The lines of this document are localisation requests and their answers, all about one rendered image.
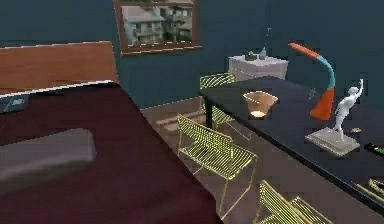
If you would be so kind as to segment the grey pillow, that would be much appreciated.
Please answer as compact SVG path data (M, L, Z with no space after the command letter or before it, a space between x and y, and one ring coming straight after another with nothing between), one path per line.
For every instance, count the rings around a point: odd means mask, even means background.
M93 134L83 128L0 146L0 196L78 172L95 158Z

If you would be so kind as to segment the dark red bed wooden headboard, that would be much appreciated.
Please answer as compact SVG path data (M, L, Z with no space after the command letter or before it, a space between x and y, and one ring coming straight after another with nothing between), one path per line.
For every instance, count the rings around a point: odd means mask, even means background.
M223 224L212 194L118 83L109 41L0 48L0 146L83 128L96 158L83 170L0 196L0 224Z

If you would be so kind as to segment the white chest of drawers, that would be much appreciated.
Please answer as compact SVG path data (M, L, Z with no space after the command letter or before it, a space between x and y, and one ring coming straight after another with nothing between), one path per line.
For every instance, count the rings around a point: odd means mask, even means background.
M285 79L289 62L287 60L267 56L264 60L247 61L244 55L229 57L229 71L237 81L273 76Z

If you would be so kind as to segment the wooden framed window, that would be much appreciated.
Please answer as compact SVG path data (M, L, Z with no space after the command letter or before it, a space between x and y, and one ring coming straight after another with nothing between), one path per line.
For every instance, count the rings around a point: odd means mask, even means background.
M113 0L121 56L200 48L199 0Z

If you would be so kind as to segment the black long table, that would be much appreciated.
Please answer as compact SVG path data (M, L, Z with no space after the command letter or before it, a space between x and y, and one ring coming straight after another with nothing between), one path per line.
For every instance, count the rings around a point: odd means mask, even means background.
M243 97L255 91L278 98L263 118L250 115ZM310 98L309 93L310 89L305 86L271 76L199 91L206 106L222 110L384 217L384 202L359 189L371 178L384 179L384 157L363 147L368 143L384 146L384 111L355 105L351 117L344 122L344 129L362 130L357 135L361 147L337 157L305 140L307 135L328 126L326 121L310 116L316 100Z

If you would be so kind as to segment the orange and blue curved lamp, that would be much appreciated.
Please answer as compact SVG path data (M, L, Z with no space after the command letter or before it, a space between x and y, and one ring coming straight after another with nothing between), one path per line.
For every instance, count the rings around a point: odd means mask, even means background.
M310 111L310 115L318 120L329 120L335 94L335 72L333 67L323 56L311 49L308 49L297 43L289 43L289 46L306 56L316 59L327 68L329 74L328 86L321 95L320 100L317 102L316 106Z

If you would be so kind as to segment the white figure statue grey base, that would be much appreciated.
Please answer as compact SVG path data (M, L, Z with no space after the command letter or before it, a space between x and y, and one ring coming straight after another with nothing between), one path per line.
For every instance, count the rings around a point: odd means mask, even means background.
M337 105L335 110L335 125L333 128L325 127L313 132L305 137L305 140L318 147L333 153L336 156L344 156L358 148L360 144L352 137L344 134L342 124L349 115L351 108L357 99L362 95L364 80L359 81L360 87L350 87L348 96L344 97Z

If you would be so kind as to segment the black remote control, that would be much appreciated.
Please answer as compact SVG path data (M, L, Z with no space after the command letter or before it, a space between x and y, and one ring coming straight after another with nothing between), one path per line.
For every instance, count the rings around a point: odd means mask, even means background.
M384 156L384 148L373 143L367 143L364 148L370 152L376 153L380 156Z

